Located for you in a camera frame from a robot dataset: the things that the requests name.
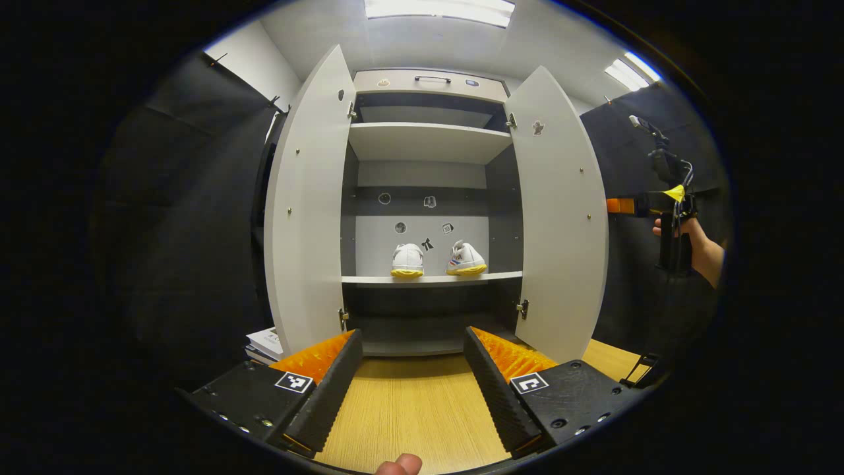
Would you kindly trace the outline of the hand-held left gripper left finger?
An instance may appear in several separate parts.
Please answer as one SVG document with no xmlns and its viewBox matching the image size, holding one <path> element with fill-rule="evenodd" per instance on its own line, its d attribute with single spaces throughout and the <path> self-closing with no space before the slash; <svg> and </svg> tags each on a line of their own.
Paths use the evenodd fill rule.
<svg viewBox="0 0 844 475">
<path fill-rule="evenodd" d="M 272 365 L 244 361 L 195 391 L 178 393 L 238 435 L 314 457 L 325 448 L 362 359 L 356 329 Z"/>
</svg>

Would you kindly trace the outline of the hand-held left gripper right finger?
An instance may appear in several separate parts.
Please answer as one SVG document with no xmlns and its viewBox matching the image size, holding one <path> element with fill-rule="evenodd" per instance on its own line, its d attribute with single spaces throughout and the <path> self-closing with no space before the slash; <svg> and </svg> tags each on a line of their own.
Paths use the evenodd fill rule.
<svg viewBox="0 0 844 475">
<path fill-rule="evenodd" d="M 513 459 L 587 439 L 650 394 L 581 359 L 555 365 L 539 352 L 475 327 L 464 331 L 464 356 Z"/>
</svg>

